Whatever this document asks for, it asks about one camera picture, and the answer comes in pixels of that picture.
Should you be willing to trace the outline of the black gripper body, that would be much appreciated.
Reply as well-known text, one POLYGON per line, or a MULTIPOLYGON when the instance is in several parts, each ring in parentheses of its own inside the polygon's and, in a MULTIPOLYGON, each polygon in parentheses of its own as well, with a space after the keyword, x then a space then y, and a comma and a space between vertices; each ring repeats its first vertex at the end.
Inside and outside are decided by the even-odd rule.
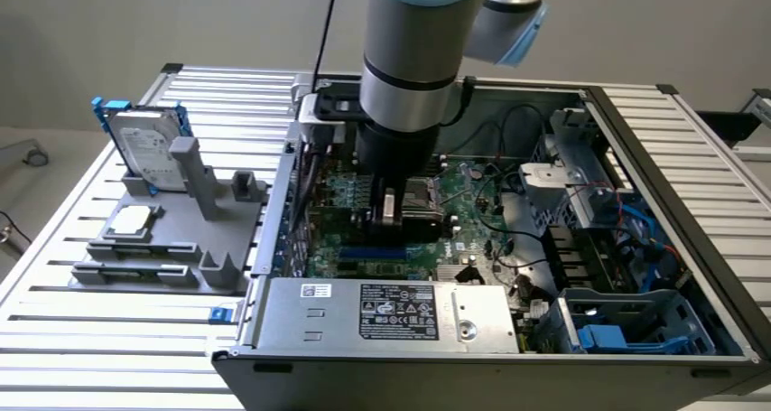
POLYGON ((405 133, 379 124, 359 124, 355 139, 359 163, 377 176, 411 177, 429 162, 439 134, 439 126, 405 133))

